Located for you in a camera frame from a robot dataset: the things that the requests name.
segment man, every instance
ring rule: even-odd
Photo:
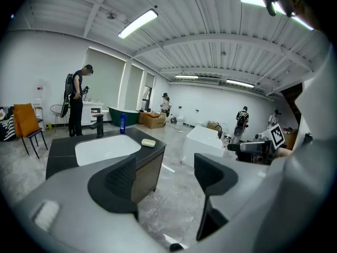
[[[279,111],[275,110],[275,113],[269,117],[267,129],[271,129],[273,126],[279,123]]]
[[[246,128],[248,128],[249,114],[247,112],[248,108],[245,106],[241,112],[238,112],[236,115],[236,126],[234,130],[234,137],[231,143],[239,143],[242,137],[242,134]]]
[[[163,104],[161,105],[162,112],[166,113],[166,117],[169,117],[170,115],[170,109],[171,109],[171,102],[169,95],[167,93],[163,94]]]
[[[73,75],[73,93],[70,95],[70,117],[69,117],[69,135],[70,137],[82,136],[82,76],[93,74],[93,67],[91,65],[84,66]]]

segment white sink basin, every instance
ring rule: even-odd
[[[126,135],[117,135],[81,142],[75,147],[77,164],[88,165],[110,158],[123,157],[140,150],[141,146]]]

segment black cap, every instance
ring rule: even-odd
[[[86,65],[85,68],[89,71],[89,73],[94,74],[94,70],[93,70],[92,65]]]

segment ceiling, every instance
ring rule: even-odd
[[[155,6],[157,19],[124,40],[117,37]],[[27,0],[9,30],[75,35],[119,50],[170,81],[178,82],[180,73],[231,78],[263,93],[317,70],[328,51],[321,32],[240,0]]]

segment bathroom vanity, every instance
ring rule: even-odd
[[[156,141],[155,147],[142,146],[143,139]],[[129,151],[136,158],[131,200],[138,203],[156,189],[165,147],[165,143],[136,128],[126,129],[125,134],[120,134],[119,130],[108,131],[100,139],[96,138],[96,133],[55,139],[48,156],[46,180],[60,171],[122,157]]]
[[[81,125],[92,125],[95,123],[96,118],[93,115],[101,113],[103,105],[104,103],[101,102],[83,101]]]
[[[181,162],[194,168],[195,153],[211,154],[221,158],[225,152],[225,148],[217,133],[217,130],[197,125],[186,136]]]

